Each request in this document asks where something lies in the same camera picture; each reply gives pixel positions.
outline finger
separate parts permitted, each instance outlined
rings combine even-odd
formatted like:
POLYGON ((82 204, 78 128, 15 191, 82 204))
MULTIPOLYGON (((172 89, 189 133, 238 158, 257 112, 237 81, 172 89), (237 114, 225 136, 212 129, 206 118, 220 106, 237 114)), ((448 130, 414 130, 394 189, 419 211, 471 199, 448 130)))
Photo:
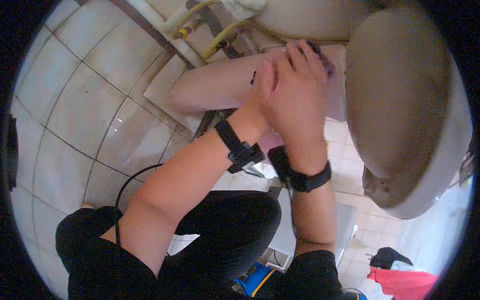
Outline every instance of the finger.
POLYGON ((269 60, 262 60, 257 66, 257 79, 255 83, 260 88, 262 95, 269 98, 274 89, 275 73, 269 60))
POLYGON ((310 72, 310 68, 308 66, 307 60, 305 56, 302 55, 299 48, 295 44, 288 43, 287 44, 287 51, 292 59, 293 67, 297 72, 307 74, 310 72))
POLYGON ((288 60, 287 53, 276 51, 274 53, 274 65, 278 72, 279 79, 294 73, 292 65, 288 60))
POLYGON ((298 45, 303 52, 313 75, 321 80, 326 79, 326 72, 322 61, 320 60, 320 55, 315 53, 305 40, 301 40, 298 45))

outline red cloth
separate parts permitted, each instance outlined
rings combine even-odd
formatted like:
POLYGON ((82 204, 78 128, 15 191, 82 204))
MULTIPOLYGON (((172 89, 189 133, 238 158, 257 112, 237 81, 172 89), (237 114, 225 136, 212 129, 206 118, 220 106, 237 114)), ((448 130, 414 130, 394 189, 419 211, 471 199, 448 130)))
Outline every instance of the red cloth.
POLYGON ((370 267, 368 279, 380 283, 385 295, 395 300, 423 299, 432 289, 438 276, 427 272, 384 270, 370 267))

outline black cloth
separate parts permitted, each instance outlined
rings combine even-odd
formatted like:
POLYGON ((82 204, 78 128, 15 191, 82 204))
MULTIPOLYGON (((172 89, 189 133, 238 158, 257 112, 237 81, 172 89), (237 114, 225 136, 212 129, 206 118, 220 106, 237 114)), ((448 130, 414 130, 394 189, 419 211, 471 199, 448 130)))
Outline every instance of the black cloth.
MULTIPOLYGON (((212 191, 180 222, 176 234, 200 234, 165 257, 158 278, 114 243, 101 239, 121 217, 115 207, 83 208, 58 226, 56 248, 70 273, 70 299, 243 299, 232 280, 262 255, 281 219, 265 192, 212 191)), ((335 257, 314 251, 296 257, 276 279, 274 299, 337 299, 341 285, 335 257)))
POLYGON ((390 270, 394 261, 401 261, 409 265, 413 265, 412 261, 407 257, 398 253, 390 247, 378 249, 377 254, 370 260, 370 265, 375 268, 390 270))

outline drain pipe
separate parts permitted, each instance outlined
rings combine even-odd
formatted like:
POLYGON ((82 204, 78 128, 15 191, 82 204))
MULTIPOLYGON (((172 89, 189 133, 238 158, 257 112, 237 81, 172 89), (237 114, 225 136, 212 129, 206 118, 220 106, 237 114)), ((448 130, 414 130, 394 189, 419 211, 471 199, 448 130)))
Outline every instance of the drain pipe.
POLYGON ((193 66, 201 67, 206 62, 198 55, 184 40, 172 39, 170 32, 162 30, 165 19, 146 2, 145 0, 126 0, 135 10, 139 12, 152 26, 165 37, 165 39, 175 47, 193 66))

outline person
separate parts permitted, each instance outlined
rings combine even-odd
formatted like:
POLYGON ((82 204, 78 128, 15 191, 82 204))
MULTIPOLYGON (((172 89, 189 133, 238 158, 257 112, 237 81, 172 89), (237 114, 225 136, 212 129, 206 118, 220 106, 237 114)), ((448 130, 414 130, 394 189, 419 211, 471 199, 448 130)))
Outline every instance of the person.
MULTIPOLYGON (((289 43, 259 63, 250 94, 228 122, 249 145, 275 128, 292 169, 313 176, 327 164, 326 85, 319 56, 303 40, 289 43)), ((56 248, 70 274, 70 299, 245 298, 232 290, 232 280, 268 247, 281 211, 265 192, 210 191, 232 164, 228 154, 218 133, 207 132, 158 168, 125 214, 104 206, 67 216, 57 228, 56 248), (174 233, 200 236, 166 256, 174 233)), ((331 189, 328 181, 294 192, 295 257, 272 298, 341 297, 331 189)))

